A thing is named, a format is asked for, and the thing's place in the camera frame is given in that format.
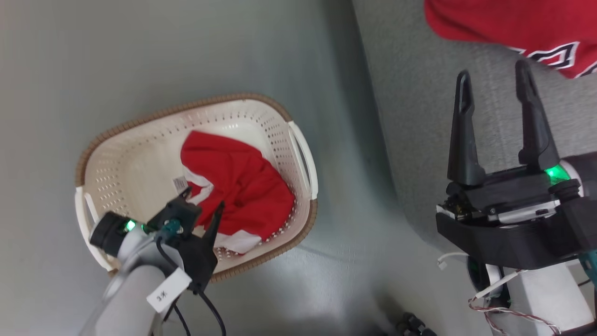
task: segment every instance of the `red shirt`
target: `red shirt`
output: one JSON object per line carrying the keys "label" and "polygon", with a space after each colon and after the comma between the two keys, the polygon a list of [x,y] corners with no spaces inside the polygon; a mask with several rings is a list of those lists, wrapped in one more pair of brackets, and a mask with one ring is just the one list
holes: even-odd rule
{"label": "red shirt", "polygon": [[597,0],[425,0],[439,36],[498,43],[568,78],[597,72]]}

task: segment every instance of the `black cable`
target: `black cable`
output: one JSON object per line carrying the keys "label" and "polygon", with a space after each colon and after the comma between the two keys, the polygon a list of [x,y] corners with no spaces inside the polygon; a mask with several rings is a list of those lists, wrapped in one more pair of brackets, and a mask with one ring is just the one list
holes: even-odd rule
{"label": "black cable", "polygon": [[170,314],[172,313],[172,309],[174,309],[174,306],[176,306],[176,302],[178,302],[179,298],[180,297],[174,299],[174,301],[170,305],[170,308],[168,308],[168,311],[166,312],[166,316],[164,316],[163,322],[166,322],[168,320],[168,318],[170,317]]}
{"label": "black cable", "polygon": [[164,249],[162,248],[162,239],[163,237],[158,237],[158,239],[155,241],[155,245],[158,248],[159,254],[161,254],[164,259],[166,259],[166,261],[168,261],[168,263],[174,267],[174,269],[177,269],[178,265],[174,262],[174,260],[172,260],[172,258],[170,258],[169,255],[166,254],[166,252],[164,252]]}
{"label": "black cable", "polygon": [[218,313],[218,310],[216,309],[216,307],[214,307],[214,304],[211,303],[210,299],[208,299],[207,296],[205,296],[205,293],[198,292],[197,294],[199,294],[199,296],[203,299],[203,301],[205,301],[205,304],[207,305],[207,307],[211,310],[211,312],[216,317],[216,320],[218,321],[218,324],[220,325],[220,330],[222,331],[222,336],[226,336],[226,327],[224,326],[224,321],[222,321],[220,313]]}
{"label": "black cable", "polygon": [[179,316],[179,319],[183,324],[184,331],[186,331],[187,336],[190,336],[189,326],[186,325],[186,321],[184,320],[182,313],[180,312],[179,308],[175,304],[173,304],[173,306],[174,306],[174,311],[176,312],[176,315]]}
{"label": "black cable", "polygon": [[[166,254],[166,252],[164,252],[164,249],[162,248],[162,244],[161,244],[162,239],[163,239],[163,237],[158,237],[158,239],[155,241],[155,244],[156,244],[156,247],[158,248],[159,254],[161,254],[164,257],[164,259],[166,259],[166,261],[168,261],[168,263],[176,269],[178,267],[178,265],[174,262],[174,260],[172,260],[172,258],[170,258],[169,255]],[[211,310],[211,312],[216,317],[216,320],[218,321],[218,324],[220,325],[220,330],[222,331],[222,336],[226,336],[226,327],[224,326],[224,321],[222,321],[220,313],[218,313],[218,310],[216,309],[214,304],[211,303],[210,299],[208,299],[207,296],[205,296],[205,294],[203,292],[197,292],[197,294],[199,294],[199,296],[203,299],[203,301],[205,302],[207,307]],[[176,302],[174,302],[170,306],[170,309],[168,310],[168,313],[166,313],[164,321],[166,321],[168,319],[168,316],[172,312],[172,309],[174,309],[174,311],[176,311],[176,313],[178,314],[180,321],[183,323],[184,330],[187,332],[187,335],[190,335],[189,329],[186,326],[186,322],[184,321],[184,318],[183,318],[182,314],[180,313],[179,308],[176,307],[175,303]]]}
{"label": "black cable", "polygon": [[584,286],[584,285],[588,284],[589,282],[591,282],[591,279],[579,283],[578,286],[579,287]]}

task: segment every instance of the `gray floor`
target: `gray floor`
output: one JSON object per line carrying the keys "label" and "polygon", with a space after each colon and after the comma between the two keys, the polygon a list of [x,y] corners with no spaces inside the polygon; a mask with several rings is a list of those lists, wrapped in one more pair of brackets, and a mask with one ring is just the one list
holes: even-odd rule
{"label": "gray floor", "polygon": [[[73,208],[96,134],[254,91],[304,131],[319,215],[299,247],[208,287],[229,334],[367,334],[388,298],[442,335],[490,334],[461,264],[439,271],[402,217],[366,68],[349,1],[0,0],[0,333],[75,334],[109,281]],[[193,335],[216,334],[196,297],[180,308]]]}

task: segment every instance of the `white label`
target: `white label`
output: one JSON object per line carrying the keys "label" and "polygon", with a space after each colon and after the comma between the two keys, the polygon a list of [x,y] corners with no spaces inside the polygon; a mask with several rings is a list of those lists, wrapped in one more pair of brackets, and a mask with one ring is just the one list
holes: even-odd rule
{"label": "white label", "polygon": [[191,278],[179,268],[147,296],[149,304],[161,313],[189,286]]}
{"label": "white label", "polygon": [[174,183],[174,188],[176,189],[177,194],[182,193],[189,186],[184,176],[173,179],[172,183]]}

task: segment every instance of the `green led light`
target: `green led light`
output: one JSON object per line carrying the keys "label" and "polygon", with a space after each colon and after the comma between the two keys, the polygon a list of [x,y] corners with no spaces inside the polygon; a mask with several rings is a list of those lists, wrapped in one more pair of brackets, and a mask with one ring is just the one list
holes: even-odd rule
{"label": "green led light", "polygon": [[125,228],[127,229],[127,231],[131,231],[132,229],[135,228],[135,225],[137,225],[137,223],[130,220],[130,221],[128,221],[127,226]]}
{"label": "green led light", "polygon": [[554,166],[545,170],[545,172],[549,175],[549,179],[552,185],[558,184],[562,181],[566,181],[570,179],[570,175],[566,172],[566,170],[560,166]]}

